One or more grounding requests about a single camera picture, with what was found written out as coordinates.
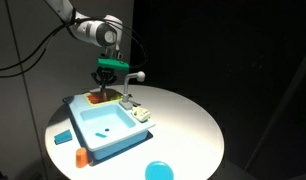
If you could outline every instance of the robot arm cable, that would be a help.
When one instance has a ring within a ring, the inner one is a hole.
[[[14,77],[14,76],[17,76],[17,75],[21,75],[27,71],[29,71],[30,69],[32,69],[39,61],[40,59],[42,58],[42,56],[44,55],[48,45],[50,44],[51,40],[54,38],[54,36],[60,32],[63,28],[65,28],[67,25],[66,24],[62,24],[60,26],[58,26],[56,29],[54,29],[51,33],[49,33],[44,39],[43,41],[38,45],[38,47],[28,56],[26,57],[24,60],[21,60],[19,63],[16,63],[16,64],[13,64],[13,65],[10,65],[8,67],[4,67],[4,68],[0,68],[0,72],[1,71],[5,71],[5,70],[8,70],[8,69],[11,69],[11,68],[14,68],[14,67],[17,67],[17,66],[20,66],[21,64],[25,63],[26,61],[28,61],[30,58],[32,58],[33,55],[35,55],[37,53],[37,51],[42,47],[42,45],[46,43],[46,46],[44,47],[44,50],[42,51],[41,55],[38,57],[38,59],[36,60],[36,62],[34,62],[28,69],[24,70],[23,72],[20,72],[20,73],[16,73],[16,74],[13,74],[13,75],[6,75],[6,76],[0,76],[0,78],[8,78],[8,77]]]

